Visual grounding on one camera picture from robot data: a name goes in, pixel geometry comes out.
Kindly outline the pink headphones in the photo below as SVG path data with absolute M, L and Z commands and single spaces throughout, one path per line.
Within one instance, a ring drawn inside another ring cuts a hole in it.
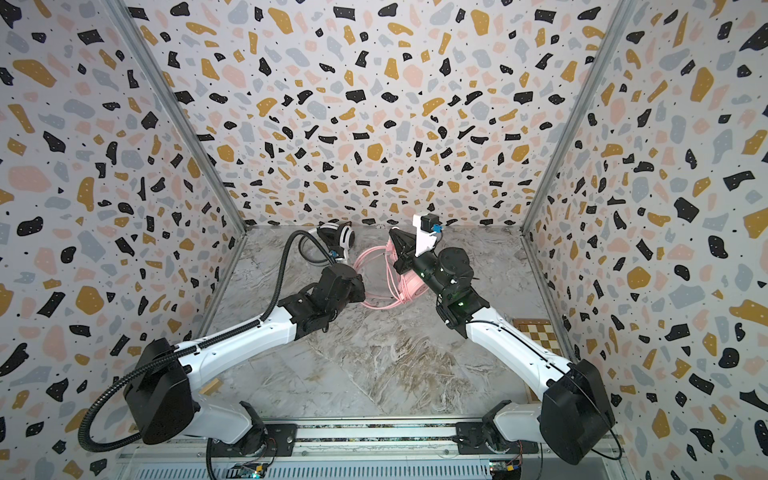
M 391 310 L 411 303 L 427 292 L 427 285 L 415 272 L 407 271 L 400 274 L 394 269 L 394 263 L 399 259 L 399 256 L 396 253 L 395 245 L 391 239 L 384 245 L 374 246 L 364 250 L 355 260 L 353 268 L 358 273 L 362 273 L 366 263 L 369 260 L 373 260 L 378 254 L 381 255 L 384 261 L 386 285 L 392 302 L 384 306 L 373 305 L 368 301 L 369 298 L 384 299 L 384 296 L 367 293 L 366 299 L 362 302 L 362 305 L 365 308 L 379 311 Z

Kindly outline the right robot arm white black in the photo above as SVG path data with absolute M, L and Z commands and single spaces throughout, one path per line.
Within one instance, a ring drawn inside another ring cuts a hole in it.
M 489 444 L 516 441 L 547 445 L 562 461 L 577 465 L 595 451 L 616 423 L 601 374 L 586 359 L 572 362 L 525 336 L 477 293 L 465 250 L 435 250 L 436 233 L 399 228 L 389 232 L 399 273 L 412 272 L 436 296 L 446 326 L 483 347 L 512 370 L 538 397 L 538 404 L 500 403 L 484 418 Z

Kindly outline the white black headphones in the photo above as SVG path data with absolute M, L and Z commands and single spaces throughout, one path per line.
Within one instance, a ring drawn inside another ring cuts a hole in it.
M 355 233 L 351 221 L 321 222 L 315 228 L 310 229 L 308 233 L 317 238 L 323 247 L 317 248 L 320 257 L 312 258 L 304 248 L 308 239 L 302 238 L 299 241 L 298 251 L 305 261 L 314 266 L 324 266 L 327 264 L 324 253 L 327 253 L 339 263 L 347 264 L 349 262 L 350 252 L 355 244 Z

